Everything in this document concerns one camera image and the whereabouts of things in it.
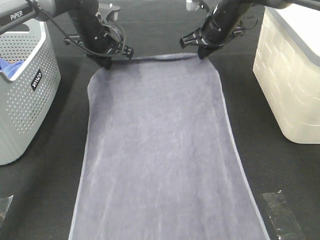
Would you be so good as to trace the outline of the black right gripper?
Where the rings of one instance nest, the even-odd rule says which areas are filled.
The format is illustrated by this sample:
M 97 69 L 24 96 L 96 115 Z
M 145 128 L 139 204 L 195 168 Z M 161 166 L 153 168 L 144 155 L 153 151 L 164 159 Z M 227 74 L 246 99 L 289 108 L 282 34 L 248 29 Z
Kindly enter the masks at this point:
M 201 27 L 180 38 L 180 46 L 183 49 L 198 47 L 197 55 L 202 60 L 246 32 L 242 20 L 224 25 L 225 23 L 226 21 L 218 24 L 213 16 L 207 17 Z

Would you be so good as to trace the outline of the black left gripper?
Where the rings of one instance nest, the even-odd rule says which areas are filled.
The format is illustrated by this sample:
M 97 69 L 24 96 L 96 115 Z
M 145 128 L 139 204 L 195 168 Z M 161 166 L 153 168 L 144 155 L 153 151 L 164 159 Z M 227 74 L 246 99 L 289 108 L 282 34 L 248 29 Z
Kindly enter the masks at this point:
M 100 13 L 70 13 L 69 17 L 77 34 L 66 35 L 65 44 L 82 50 L 101 68 L 109 70 L 112 57 L 133 57 L 134 49 L 126 45 L 123 29 L 113 21 L 103 20 Z

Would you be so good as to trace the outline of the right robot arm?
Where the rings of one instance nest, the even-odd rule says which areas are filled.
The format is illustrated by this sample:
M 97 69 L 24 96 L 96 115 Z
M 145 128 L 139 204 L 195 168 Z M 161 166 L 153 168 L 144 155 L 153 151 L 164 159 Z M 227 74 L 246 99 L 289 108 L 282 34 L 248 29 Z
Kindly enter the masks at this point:
M 188 11 L 203 9 L 206 12 L 203 24 L 179 40 L 182 49 L 198 47 L 200 59 L 243 36 L 249 30 L 243 23 L 244 16 L 256 5 L 280 10 L 292 4 L 317 11 L 320 9 L 318 0 L 220 0 L 214 7 L 209 7 L 203 0 L 187 0 L 185 3 Z

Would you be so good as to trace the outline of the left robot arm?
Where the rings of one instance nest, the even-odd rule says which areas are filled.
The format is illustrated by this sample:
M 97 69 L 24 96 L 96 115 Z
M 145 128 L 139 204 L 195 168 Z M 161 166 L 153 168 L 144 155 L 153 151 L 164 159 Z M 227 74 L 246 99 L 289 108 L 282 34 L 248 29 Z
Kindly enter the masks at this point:
M 74 45 L 100 67 L 110 69 L 112 59 L 131 59 L 133 48 L 127 46 L 124 30 L 116 23 L 121 8 L 106 0 L 2 0 L 0 33 L 35 19 L 51 21 L 64 35 L 66 45 Z M 76 34 L 67 34 L 54 20 L 67 13 Z

